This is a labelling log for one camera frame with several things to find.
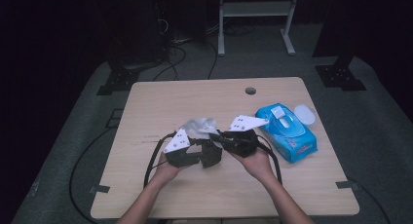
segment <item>blue box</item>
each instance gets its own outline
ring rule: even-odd
[[[316,136],[284,105],[262,107],[255,116],[269,120],[260,128],[288,162],[295,163],[318,150]]]

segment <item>dark background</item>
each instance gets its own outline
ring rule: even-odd
[[[85,84],[106,61],[107,48],[117,43],[114,37],[126,35],[125,30],[136,30],[146,39],[159,33],[142,30],[140,22],[147,20],[148,14],[137,12],[125,19],[114,0],[0,1],[0,216],[6,223],[13,219]],[[139,4],[148,1],[151,5],[152,0],[136,0]],[[293,23],[324,22],[315,56],[355,52],[375,69],[412,119],[411,3],[298,0]],[[165,0],[163,4],[148,11],[169,18],[172,27],[189,33],[199,33],[202,23],[217,22],[218,0]],[[142,53],[139,46],[132,51],[136,56]]]

